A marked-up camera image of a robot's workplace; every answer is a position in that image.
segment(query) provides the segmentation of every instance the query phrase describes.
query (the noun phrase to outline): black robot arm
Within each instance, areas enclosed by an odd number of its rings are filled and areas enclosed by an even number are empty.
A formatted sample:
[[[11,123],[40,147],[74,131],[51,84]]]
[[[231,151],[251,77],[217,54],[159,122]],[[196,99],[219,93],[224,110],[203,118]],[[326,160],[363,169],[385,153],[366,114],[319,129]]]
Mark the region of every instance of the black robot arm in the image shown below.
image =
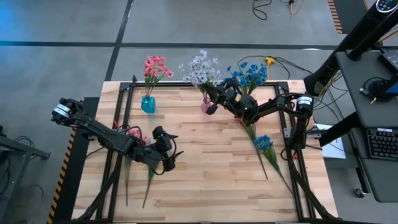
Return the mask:
[[[146,145],[142,138],[125,134],[125,131],[115,131],[84,112],[79,101],[61,98],[60,103],[52,111],[52,121],[64,126],[74,125],[87,130],[91,135],[97,137],[98,142],[108,150],[117,151],[125,157],[136,162],[142,162],[151,169],[156,169],[160,161],[163,162],[164,171],[170,171],[175,167],[175,158],[182,152],[169,156],[167,151],[171,150],[175,138],[167,134],[161,126],[156,127],[153,132],[155,143]]]
[[[291,149],[305,147],[306,127],[313,111],[313,97],[308,94],[287,93],[270,99],[267,103],[258,105],[257,101],[247,94],[243,94],[236,80],[229,78],[222,86],[206,89],[213,105],[207,109],[207,114],[213,114],[218,105],[241,118],[245,125],[254,124],[261,117],[283,111],[296,117],[295,129],[292,130],[289,145]],[[297,107],[293,110],[292,100],[297,100]]]

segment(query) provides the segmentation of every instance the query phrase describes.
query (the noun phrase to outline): table leg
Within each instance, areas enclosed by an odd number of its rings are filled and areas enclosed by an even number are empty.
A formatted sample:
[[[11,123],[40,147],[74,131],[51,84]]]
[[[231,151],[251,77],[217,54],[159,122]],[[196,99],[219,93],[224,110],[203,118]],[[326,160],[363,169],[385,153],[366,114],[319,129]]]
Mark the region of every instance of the table leg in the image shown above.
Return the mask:
[[[25,144],[21,144],[19,142],[15,142],[7,137],[0,136],[0,146],[6,147],[8,149],[29,152],[33,156],[40,156],[42,159],[49,159],[50,153],[41,151],[40,149],[36,149],[34,147],[27,146]]]
[[[357,128],[360,126],[361,122],[359,121],[358,114],[354,112],[339,123],[329,128],[325,134],[322,134],[321,138],[319,139],[319,143],[321,147],[325,146],[340,136],[348,133],[352,128]]]

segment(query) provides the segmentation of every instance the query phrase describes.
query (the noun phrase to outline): black keyboard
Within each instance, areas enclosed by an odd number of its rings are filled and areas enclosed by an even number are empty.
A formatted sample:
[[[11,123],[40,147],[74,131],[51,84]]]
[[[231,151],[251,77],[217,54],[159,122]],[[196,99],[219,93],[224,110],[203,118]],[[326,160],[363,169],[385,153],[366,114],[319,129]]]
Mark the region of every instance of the black keyboard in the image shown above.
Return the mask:
[[[368,129],[367,134],[371,158],[398,161],[398,130],[390,132]]]

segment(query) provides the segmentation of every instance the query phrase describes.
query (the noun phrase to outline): concrete floor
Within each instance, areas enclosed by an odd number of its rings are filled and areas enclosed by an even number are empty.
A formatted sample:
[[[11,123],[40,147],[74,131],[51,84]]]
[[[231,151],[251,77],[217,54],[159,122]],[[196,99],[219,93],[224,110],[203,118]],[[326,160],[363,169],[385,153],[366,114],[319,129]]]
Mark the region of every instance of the concrete floor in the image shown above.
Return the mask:
[[[115,43],[127,0],[3,0],[0,2],[0,40],[39,42]],[[222,43],[278,44],[284,49],[207,49],[218,57],[222,67],[235,65],[246,55],[286,58],[315,71],[330,50],[300,50],[298,45],[336,45],[344,35],[337,34],[327,1],[306,0],[303,9],[290,16],[286,4],[274,0],[265,7],[269,18],[260,21],[244,0],[135,0],[129,14],[123,42],[138,43]],[[398,43],[398,36],[388,44]],[[146,55],[164,55],[173,80],[177,70],[199,49],[123,47],[114,68],[113,81],[143,79],[142,61]],[[48,161],[33,160],[21,189],[15,222],[45,223],[57,183],[70,129],[50,122],[51,111],[61,97],[81,99],[99,96],[106,76],[112,47],[0,47],[0,124],[14,138],[30,137],[38,148],[52,153]],[[250,59],[261,62],[261,59]],[[287,67],[290,79],[307,74]],[[286,79],[280,65],[271,67],[271,79]],[[345,88],[343,79],[336,83]],[[335,97],[341,91],[331,90]],[[343,116],[354,111],[348,93],[338,100]],[[338,119],[324,108],[315,112],[319,123],[335,124]],[[377,203],[372,195],[356,198],[359,186],[354,170],[329,169],[329,178],[341,218],[355,221],[397,223],[398,203]],[[40,191],[34,184],[44,189]]]

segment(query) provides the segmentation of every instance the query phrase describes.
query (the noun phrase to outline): wooden tabletop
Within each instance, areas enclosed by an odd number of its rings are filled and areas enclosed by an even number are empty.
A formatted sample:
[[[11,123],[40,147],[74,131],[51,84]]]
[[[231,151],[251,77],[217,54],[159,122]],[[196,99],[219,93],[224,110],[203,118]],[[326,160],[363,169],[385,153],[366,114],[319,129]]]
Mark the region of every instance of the wooden tabletop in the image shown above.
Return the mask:
[[[287,82],[290,92],[305,91],[302,80]],[[99,99],[96,119],[109,127],[113,122],[119,84],[105,82]],[[275,97],[273,88],[259,87],[252,95],[259,104],[264,103]],[[143,134],[149,137],[156,126],[163,126],[169,134],[178,135],[177,151],[184,153],[177,158],[173,171],[154,176],[144,208],[142,203],[147,186],[147,166],[132,163],[126,206],[125,171],[122,165],[115,222],[297,221],[293,195],[263,157],[268,180],[265,178],[252,142],[234,122],[230,112],[219,106],[211,116],[202,113],[200,105],[203,97],[194,87],[156,87],[152,96],[156,99],[157,111],[154,115],[148,115],[141,110],[141,97],[144,94],[144,88],[134,89],[129,125],[140,126]],[[126,98],[124,96],[119,123],[123,120]],[[284,148],[279,114],[261,118],[256,127],[257,136],[268,134],[274,141],[282,174],[291,185],[288,165],[279,156]],[[307,144],[319,147],[314,139],[308,139]],[[100,147],[97,142],[92,142],[88,152]],[[303,154],[311,189],[325,208],[337,216],[322,152],[306,148]],[[106,150],[87,158],[73,211],[74,218],[83,214],[100,191],[105,159]],[[307,214],[304,194],[302,191],[300,193]],[[108,212],[109,198],[110,191],[104,215]]]

